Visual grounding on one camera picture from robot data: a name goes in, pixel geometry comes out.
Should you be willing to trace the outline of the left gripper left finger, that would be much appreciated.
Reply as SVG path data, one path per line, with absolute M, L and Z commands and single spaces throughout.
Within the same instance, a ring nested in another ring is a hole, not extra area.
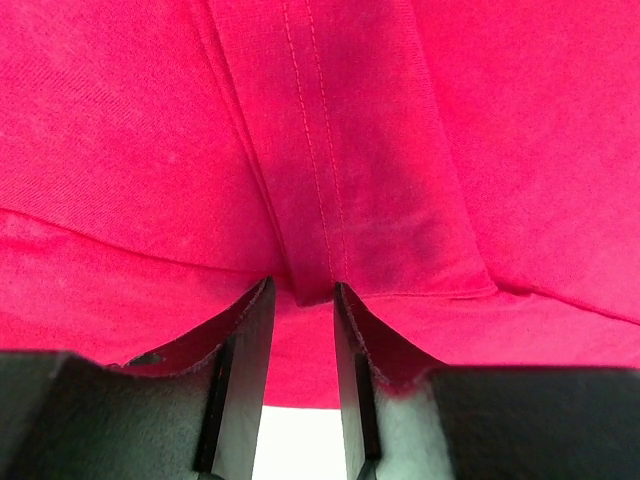
M 265 278 L 229 308 L 123 365 L 1 355 L 5 479 L 248 479 L 275 313 Z

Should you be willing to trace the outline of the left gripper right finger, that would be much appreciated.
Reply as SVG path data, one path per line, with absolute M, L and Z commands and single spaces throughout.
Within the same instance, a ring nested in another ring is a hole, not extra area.
M 628 368 L 459 366 L 334 288 L 350 479 L 635 479 L 639 374 Z

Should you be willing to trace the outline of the red t shirt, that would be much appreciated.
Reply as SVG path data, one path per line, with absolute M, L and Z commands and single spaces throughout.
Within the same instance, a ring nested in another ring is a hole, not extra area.
M 639 363 L 635 1 L 5 1 L 1 345 L 122 364 L 278 287 L 337 404 L 350 285 L 452 364 Z

